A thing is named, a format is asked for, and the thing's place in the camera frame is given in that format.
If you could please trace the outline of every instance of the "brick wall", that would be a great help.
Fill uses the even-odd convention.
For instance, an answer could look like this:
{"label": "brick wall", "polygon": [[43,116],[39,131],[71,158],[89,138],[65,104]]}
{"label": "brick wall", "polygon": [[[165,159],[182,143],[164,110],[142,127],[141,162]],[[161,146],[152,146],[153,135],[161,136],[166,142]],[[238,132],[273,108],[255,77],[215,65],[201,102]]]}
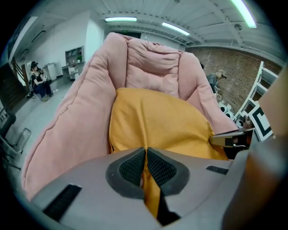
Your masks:
{"label": "brick wall", "polygon": [[218,82],[225,104],[230,104],[232,112],[236,113],[248,96],[257,76],[261,61],[265,67],[279,74],[281,67],[265,58],[247,52],[225,48],[188,48],[186,52],[194,53],[205,66],[206,75],[226,71],[227,79]]}

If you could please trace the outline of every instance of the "pink armchair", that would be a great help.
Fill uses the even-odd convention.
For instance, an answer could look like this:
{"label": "pink armchair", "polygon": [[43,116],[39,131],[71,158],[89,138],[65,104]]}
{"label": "pink armchair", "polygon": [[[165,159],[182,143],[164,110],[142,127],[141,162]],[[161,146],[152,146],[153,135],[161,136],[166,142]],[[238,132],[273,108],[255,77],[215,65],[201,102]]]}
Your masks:
{"label": "pink armchair", "polygon": [[29,199],[73,166],[110,153],[110,113],[120,87],[156,90],[188,101],[215,134],[237,129],[218,107],[192,53],[110,33],[26,158],[22,186]]}

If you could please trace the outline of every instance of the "concrete floor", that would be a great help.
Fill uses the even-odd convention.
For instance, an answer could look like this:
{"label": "concrete floor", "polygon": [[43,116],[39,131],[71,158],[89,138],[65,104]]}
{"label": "concrete floor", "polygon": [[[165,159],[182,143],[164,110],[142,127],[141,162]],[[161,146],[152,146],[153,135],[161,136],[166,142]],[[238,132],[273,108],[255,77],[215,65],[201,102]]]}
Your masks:
{"label": "concrete floor", "polygon": [[[18,154],[14,157],[13,160],[7,157],[10,163],[20,168],[23,167],[24,160],[32,148],[34,142],[37,140],[45,126],[48,125],[48,123],[52,120],[56,109],[58,108],[67,91],[70,89],[71,85],[72,83],[69,82],[68,84],[60,87],[47,102],[42,102],[38,97],[34,99],[31,98],[16,113],[17,119],[15,124],[10,128],[6,135],[7,140],[15,143],[15,140],[24,128],[31,130],[31,136],[26,143],[22,154]],[[6,170],[12,187],[16,191],[21,191],[22,171],[12,167],[7,167]]]}

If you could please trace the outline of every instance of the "yellow cloth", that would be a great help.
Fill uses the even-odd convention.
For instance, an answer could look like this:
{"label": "yellow cloth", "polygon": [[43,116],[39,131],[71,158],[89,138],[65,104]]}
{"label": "yellow cloth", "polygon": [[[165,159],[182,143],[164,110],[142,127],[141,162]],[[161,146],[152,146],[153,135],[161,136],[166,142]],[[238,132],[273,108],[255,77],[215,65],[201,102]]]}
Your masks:
{"label": "yellow cloth", "polygon": [[[222,148],[211,146],[214,135],[207,119],[176,97],[139,88],[119,88],[109,138],[112,153],[137,147],[156,147],[194,157],[227,160]],[[147,167],[143,171],[145,204],[157,217],[160,189]]]}

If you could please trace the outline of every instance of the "fluorescent light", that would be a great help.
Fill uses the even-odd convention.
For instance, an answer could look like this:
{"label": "fluorescent light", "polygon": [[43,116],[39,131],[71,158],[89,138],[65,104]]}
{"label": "fluorescent light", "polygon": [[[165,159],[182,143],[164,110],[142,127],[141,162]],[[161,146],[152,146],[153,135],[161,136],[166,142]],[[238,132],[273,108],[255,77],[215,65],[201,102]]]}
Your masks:
{"label": "fluorescent light", "polygon": [[175,27],[175,26],[173,26],[173,25],[170,25],[170,24],[168,24],[168,23],[163,22],[163,23],[162,23],[162,26],[168,27],[168,28],[173,29],[173,30],[175,30],[175,31],[178,31],[178,32],[180,32],[181,34],[184,34],[184,35],[186,35],[186,36],[189,35],[188,32],[186,32],[186,31],[184,31],[184,30],[182,30],[182,29],[180,29],[180,28],[178,28],[178,27]]}
{"label": "fluorescent light", "polygon": [[107,22],[116,22],[116,21],[130,21],[130,22],[136,22],[136,21],[137,21],[137,18],[135,18],[135,17],[105,18],[105,21],[107,21]]}
{"label": "fluorescent light", "polygon": [[242,2],[242,0],[231,0],[237,9],[240,11],[242,14],[243,18],[245,19],[247,25],[250,28],[257,28],[256,23],[254,22],[254,19],[252,18],[252,15],[250,14],[248,8],[246,5]]}

